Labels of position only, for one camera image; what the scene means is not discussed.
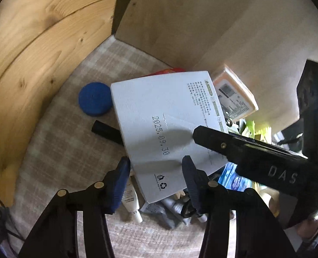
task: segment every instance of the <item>red package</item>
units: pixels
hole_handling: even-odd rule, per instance
[[[172,74],[174,72],[186,72],[186,70],[182,69],[182,68],[169,68],[169,69],[165,69],[165,70],[162,70],[162,71],[158,71],[158,72],[154,72],[154,73],[151,73],[149,75],[144,75],[142,77],[148,77],[150,75],[163,75],[163,74]]]

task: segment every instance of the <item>black tube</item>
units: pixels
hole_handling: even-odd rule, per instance
[[[104,124],[98,120],[92,126],[91,131],[97,135],[100,135],[108,140],[111,140],[119,145],[123,145],[122,135],[121,132],[109,125]]]

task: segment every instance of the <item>recycling symbol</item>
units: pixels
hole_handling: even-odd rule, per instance
[[[160,183],[160,188],[161,189],[165,189],[166,186],[167,186],[166,182]]]

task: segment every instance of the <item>white paper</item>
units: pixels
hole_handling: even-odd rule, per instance
[[[224,156],[196,145],[193,130],[208,126],[227,132],[208,72],[183,72],[113,83],[111,92],[123,141],[147,202],[186,188],[181,161],[190,155],[211,174]]]

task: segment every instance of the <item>blue packaging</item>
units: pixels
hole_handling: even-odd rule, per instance
[[[252,186],[252,181],[236,174],[237,165],[228,162],[220,176],[218,183],[230,190],[244,191]]]

